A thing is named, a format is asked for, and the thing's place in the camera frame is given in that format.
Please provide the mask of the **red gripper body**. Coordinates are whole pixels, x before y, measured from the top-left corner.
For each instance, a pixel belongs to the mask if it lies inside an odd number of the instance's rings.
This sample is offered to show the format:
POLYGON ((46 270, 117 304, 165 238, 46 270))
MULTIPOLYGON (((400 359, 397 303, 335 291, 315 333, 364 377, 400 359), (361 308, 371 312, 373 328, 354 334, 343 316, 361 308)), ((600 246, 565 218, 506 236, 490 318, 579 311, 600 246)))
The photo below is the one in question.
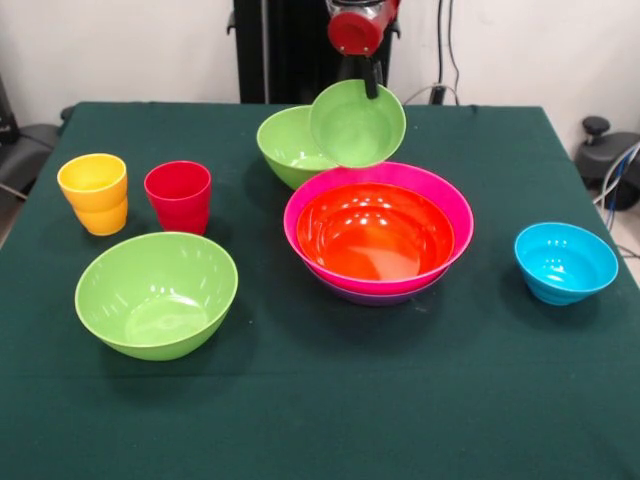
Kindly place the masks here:
POLYGON ((371 56, 397 16, 399 0, 329 0, 328 37, 345 56, 371 56))

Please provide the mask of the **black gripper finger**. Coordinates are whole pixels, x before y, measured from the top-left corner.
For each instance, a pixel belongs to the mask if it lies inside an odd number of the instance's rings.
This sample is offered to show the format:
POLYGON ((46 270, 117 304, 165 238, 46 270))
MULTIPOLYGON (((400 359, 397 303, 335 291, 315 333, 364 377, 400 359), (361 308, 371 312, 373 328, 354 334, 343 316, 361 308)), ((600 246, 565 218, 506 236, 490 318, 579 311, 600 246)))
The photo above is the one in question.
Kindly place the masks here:
POLYGON ((379 96, 379 62, 371 57, 363 56, 360 58, 360 68, 367 98, 376 99, 379 96))

